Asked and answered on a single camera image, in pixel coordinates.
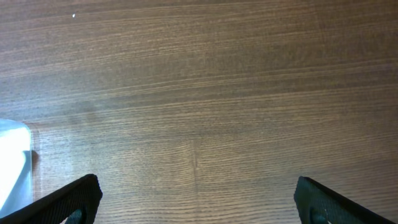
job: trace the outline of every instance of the wood grain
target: wood grain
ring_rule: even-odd
[[[398,222],[396,1],[0,12],[0,117],[34,132],[36,199],[94,173],[96,223],[300,223],[306,175]]]

